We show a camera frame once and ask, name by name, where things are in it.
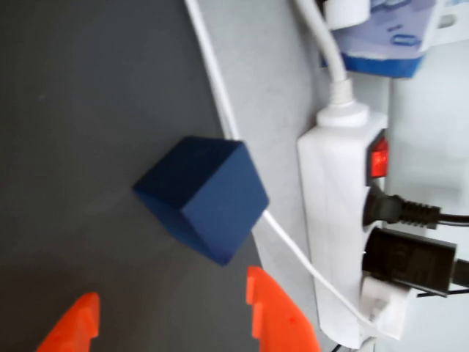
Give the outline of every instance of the power strip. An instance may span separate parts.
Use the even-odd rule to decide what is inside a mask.
[[[385,282],[375,290],[373,282],[374,289],[364,292],[365,299],[361,297],[363,251],[375,226],[363,227],[363,208],[374,176],[386,172],[387,155],[374,153],[386,143],[387,117],[372,112],[356,125],[344,126],[328,125],[321,118],[298,141],[311,262],[355,307],[379,322],[377,327],[384,327],[385,333],[392,330],[393,337],[399,338],[402,320],[377,312],[389,312],[392,301],[404,309],[407,300],[401,298],[409,290],[395,291],[395,285]],[[321,329],[343,346],[360,348],[367,331],[329,290],[315,284]],[[391,299],[393,295],[399,300]]]

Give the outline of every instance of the white cable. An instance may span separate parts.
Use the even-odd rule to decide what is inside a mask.
[[[306,24],[316,36],[317,44],[325,60],[328,62],[332,81],[345,81],[347,79],[347,71],[345,70],[344,60],[342,60],[339,47],[322,18],[316,0],[296,0],[296,4]]]
[[[311,30],[317,34],[318,42],[322,52],[325,54],[330,67],[331,75],[334,81],[347,80],[347,73],[344,69],[344,64],[341,60],[339,49],[332,35],[328,31],[320,11],[313,0],[296,0],[298,6],[305,15]],[[216,58],[213,46],[208,34],[207,28],[204,23],[202,12],[200,10],[197,0],[185,0],[186,6],[191,17],[196,36],[198,38],[202,54],[204,57],[204,64],[210,77],[210,85],[215,96],[217,103],[217,110],[220,116],[225,117],[227,124],[225,135],[231,136],[233,139],[240,139],[240,132],[237,127],[235,113],[229,99],[226,85],[221,75],[218,60]],[[285,244],[292,250],[303,266],[308,272],[319,280],[332,294],[345,305],[348,310],[362,322],[363,325],[368,326],[373,334],[382,335],[374,326],[374,324],[364,317],[354,306],[351,304],[308,260],[297,244],[288,236],[280,224],[273,218],[268,210],[262,216],[267,223],[273,228],[277,235],[282,239]]]
[[[383,335],[379,332],[376,326],[364,315],[362,315],[353,304],[351,304],[308,260],[305,254],[301,251],[300,247],[288,236],[280,224],[273,218],[269,210],[264,211],[262,214],[268,224],[275,230],[280,239],[292,250],[295,256],[299,259],[301,264],[306,268],[309,273],[321,282],[356,318],[362,322],[363,325],[368,326],[373,334]]]
[[[204,17],[200,10],[198,0],[185,0],[193,27],[199,41],[205,68],[209,75],[210,86],[215,96],[215,104],[218,115],[222,119],[222,128],[226,138],[241,139],[240,131],[236,124],[235,113],[229,99],[225,81],[221,75],[218,60],[213,50],[212,41],[205,26]]]

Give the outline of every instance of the red switch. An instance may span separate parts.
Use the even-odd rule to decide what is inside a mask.
[[[372,177],[385,177],[388,173],[388,141],[382,138],[374,147],[371,154]]]

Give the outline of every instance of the black power adapter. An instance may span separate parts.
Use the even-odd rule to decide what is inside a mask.
[[[455,262],[456,245],[375,228],[362,267],[373,277],[446,297],[451,282],[469,287],[469,262]]]

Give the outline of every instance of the white wall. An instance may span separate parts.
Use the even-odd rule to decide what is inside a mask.
[[[469,41],[434,47],[414,78],[391,83],[388,191],[457,214],[469,213],[468,57]],[[468,228],[406,230],[457,243],[458,257],[469,260]],[[416,298],[402,341],[376,351],[465,350],[468,317],[469,295]]]

